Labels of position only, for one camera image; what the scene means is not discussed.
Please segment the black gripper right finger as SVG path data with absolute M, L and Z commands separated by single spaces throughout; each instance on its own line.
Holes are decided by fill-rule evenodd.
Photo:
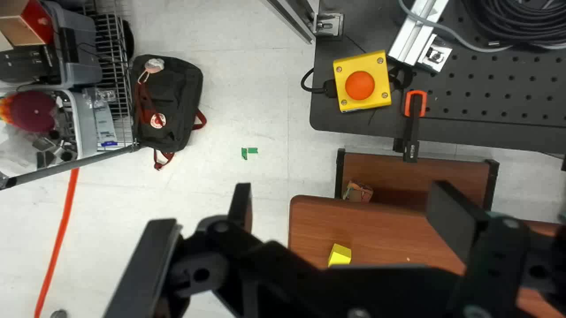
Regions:
M 464 264 L 489 223 L 489 216 L 446 181 L 432 185 L 427 220 Z

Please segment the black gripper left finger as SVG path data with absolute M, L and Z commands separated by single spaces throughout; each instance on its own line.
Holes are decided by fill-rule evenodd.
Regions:
M 103 318 L 181 318 L 185 303 L 167 278 L 179 246 L 176 220 L 149 222 Z

